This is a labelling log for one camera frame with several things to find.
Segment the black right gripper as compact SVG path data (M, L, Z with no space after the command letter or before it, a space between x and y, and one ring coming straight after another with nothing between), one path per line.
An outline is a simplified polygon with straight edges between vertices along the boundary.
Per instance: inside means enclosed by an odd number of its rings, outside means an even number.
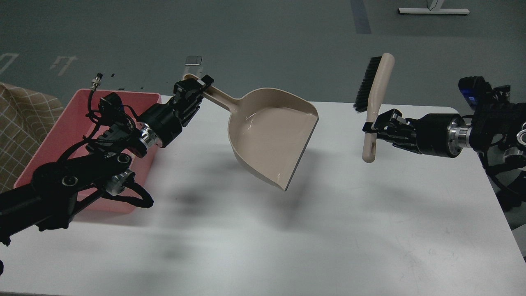
M362 131L378 133L378 139L415 154L454 159L468 148L468 124L453 113L430 113L413 124L398 109L391 109L366 122Z

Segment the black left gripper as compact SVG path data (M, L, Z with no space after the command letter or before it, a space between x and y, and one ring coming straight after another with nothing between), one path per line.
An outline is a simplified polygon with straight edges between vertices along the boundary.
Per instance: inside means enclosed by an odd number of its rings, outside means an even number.
M200 109L203 93L212 86L214 79L203 78L181 80L173 86L173 107L155 103L139 115L139 122L147 124L165 148L182 133L182 124L188 124Z

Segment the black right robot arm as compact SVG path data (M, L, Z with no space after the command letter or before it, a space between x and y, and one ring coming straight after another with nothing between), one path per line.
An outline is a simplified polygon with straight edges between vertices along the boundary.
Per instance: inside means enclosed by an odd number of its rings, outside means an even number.
M504 211L525 201L525 103L511 103L509 85L492 87L481 76L459 80L472 114L429 113L403 118L398 109L367 120L362 130L411 153L455 158L475 151Z

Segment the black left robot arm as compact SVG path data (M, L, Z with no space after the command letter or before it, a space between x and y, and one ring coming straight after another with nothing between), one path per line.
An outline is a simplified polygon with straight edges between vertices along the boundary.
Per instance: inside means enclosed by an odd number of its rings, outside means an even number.
M186 78L173 86L167 103L155 103L138 115L116 92L92 99L102 80L92 80L87 118L95 124L88 136L66 149L54 161L39 166L28 184L1 194L1 243L36 225L38 230L67 229L75 215L100 198L150 208L151 195L135 181L132 155L143 158L152 146L165 148L200 109L214 79Z

